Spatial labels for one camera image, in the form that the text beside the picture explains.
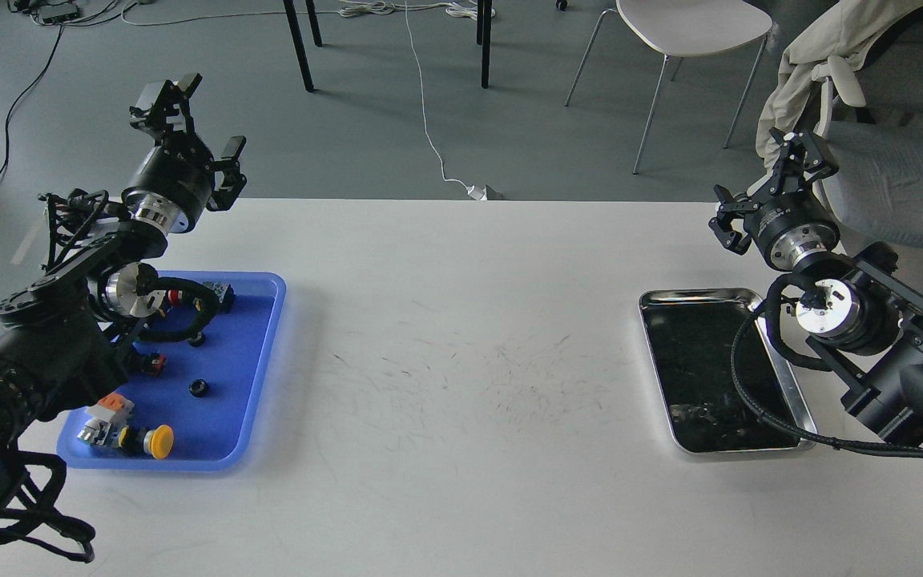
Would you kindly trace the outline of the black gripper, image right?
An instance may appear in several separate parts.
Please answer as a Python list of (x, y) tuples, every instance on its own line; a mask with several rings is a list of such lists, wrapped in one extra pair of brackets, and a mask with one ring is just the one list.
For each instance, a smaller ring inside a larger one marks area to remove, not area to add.
[[(732, 196), (715, 185), (719, 202), (708, 227), (723, 248), (736, 255), (746, 253), (753, 238), (769, 267), (790, 272), (811, 253), (832, 251), (839, 244), (841, 235), (830, 212), (809, 192), (817, 180), (834, 176), (839, 162), (827, 142), (812, 131), (770, 128), (769, 134), (779, 144), (769, 178), (752, 197)], [(733, 220), (744, 220), (747, 233), (733, 229)]]

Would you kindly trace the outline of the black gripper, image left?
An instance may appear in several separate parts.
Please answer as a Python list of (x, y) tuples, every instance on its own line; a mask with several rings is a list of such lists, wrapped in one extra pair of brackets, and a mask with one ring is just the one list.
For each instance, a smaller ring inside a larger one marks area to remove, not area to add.
[[(205, 211), (228, 211), (247, 183), (240, 168), (245, 135), (231, 136), (215, 159), (195, 134), (190, 98), (202, 80), (201, 74), (187, 74), (150, 82), (129, 107), (129, 124), (156, 146), (124, 189), (123, 204), (133, 220), (164, 235), (191, 232)], [(215, 174), (221, 174), (217, 186)]]

